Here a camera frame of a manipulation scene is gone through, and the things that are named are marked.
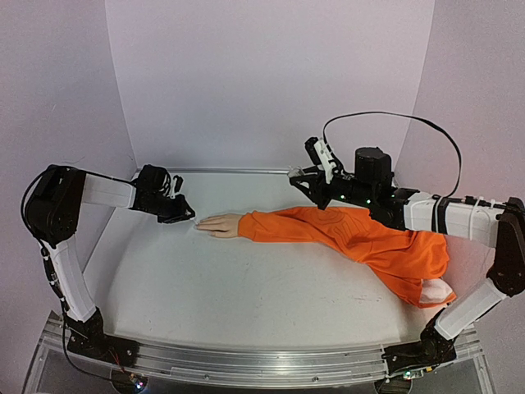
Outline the clear nail polish bottle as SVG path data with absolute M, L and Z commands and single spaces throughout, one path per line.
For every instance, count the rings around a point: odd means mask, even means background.
M 287 176 L 289 178 L 295 178 L 298 176 L 304 176 L 304 170 L 301 167 L 290 167 L 289 171 L 287 172 Z

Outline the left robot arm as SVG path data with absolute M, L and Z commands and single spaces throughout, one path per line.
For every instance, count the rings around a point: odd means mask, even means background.
M 50 165 L 26 189 L 21 219 L 39 244 L 46 278 L 66 316 L 86 323 L 98 313 L 78 261 L 75 234 L 85 204 L 153 215 L 160 224 L 189 221 L 195 211 L 181 194 L 184 180 L 145 165 L 122 180 L 76 167 Z

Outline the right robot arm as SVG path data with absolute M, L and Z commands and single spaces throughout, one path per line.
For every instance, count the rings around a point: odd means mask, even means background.
M 429 231 L 476 241 L 495 251 L 485 279 L 439 314 L 433 332 L 456 338 L 502 300 L 524 290 L 524 205 L 467 196 L 439 197 L 393 184 L 391 158 L 379 148 L 359 148 L 354 172 L 346 172 L 327 145 L 316 138 L 306 143 L 313 165 L 288 173 L 289 182 L 319 209 L 331 201 L 368 210 L 370 217 L 399 231 Z

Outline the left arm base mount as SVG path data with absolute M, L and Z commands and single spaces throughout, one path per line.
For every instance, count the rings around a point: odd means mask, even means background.
M 104 321 L 99 308 L 86 322 L 65 315 L 65 324 L 70 331 L 66 350 L 92 360 L 134 367 L 139 353 L 139 343 L 124 337 L 115 337 L 104 332 Z

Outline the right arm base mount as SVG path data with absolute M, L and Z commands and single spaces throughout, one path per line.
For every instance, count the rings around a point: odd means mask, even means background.
M 436 321 L 440 315 L 441 313 L 427 323 L 418 341 L 388 346 L 384 349 L 381 358 L 386 362 L 390 377 L 408 371 L 437 367 L 456 359 L 454 348 L 456 338 L 445 339 L 436 330 Z

